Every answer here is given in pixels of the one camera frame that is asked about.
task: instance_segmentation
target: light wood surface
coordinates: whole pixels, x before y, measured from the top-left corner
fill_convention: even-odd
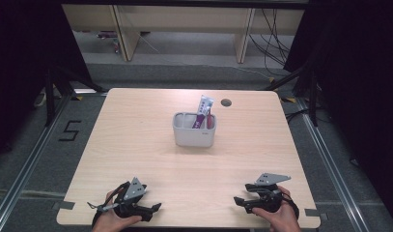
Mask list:
[[[202,95],[215,99],[217,118],[210,148],[179,147],[172,128],[176,112],[195,112]],[[222,106],[229,99],[232,105]],[[91,224],[108,191],[138,177],[148,185],[139,202],[162,203],[150,222],[136,226],[263,228],[233,197],[256,199],[244,185],[268,172],[292,177],[280,183],[292,192],[302,228],[316,228],[312,194],[278,97],[273,92],[229,90],[112,89],[98,116],[60,210],[60,224]]]

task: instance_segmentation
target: table top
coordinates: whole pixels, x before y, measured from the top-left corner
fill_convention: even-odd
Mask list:
[[[176,112],[196,112],[202,95],[214,98],[217,125],[209,148],[176,145]],[[223,106],[227,99],[230,106]],[[138,177],[147,185],[139,205],[162,203],[150,222],[136,226],[263,228],[234,196],[257,199],[245,190],[262,173],[291,176],[278,185],[292,193],[301,228],[317,228],[319,217],[283,109],[273,92],[179,89],[112,89],[98,116],[57,221],[91,224],[108,191]]]

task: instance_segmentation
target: black stand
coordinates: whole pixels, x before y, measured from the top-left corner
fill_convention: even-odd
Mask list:
[[[344,23],[344,9],[343,6],[337,6],[332,13],[305,64],[264,89],[265,91],[272,91],[299,77],[293,89],[293,94],[302,96],[307,90],[310,91],[309,117],[315,127],[317,126],[317,74],[320,74],[320,69],[325,64],[328,54],[341,31]]]
[[[54,102],[54,88],[53,85],[57,87],[58,91],[62,96],[74,96],[75,92],[70,85],[68,79],[73,79],[75,81],[84,84],[87,87],[94,89],[100,93],[108,92],[107,89],[104,89],[97,84],[87,80],[86,78],[82,78],[78,74],[66,70],[61,67],[52,67],[48,70],[45,76],[45,94],[46,94],[46,123],[45,125],[48,126],[52,119],[55,117],[55,102]]]

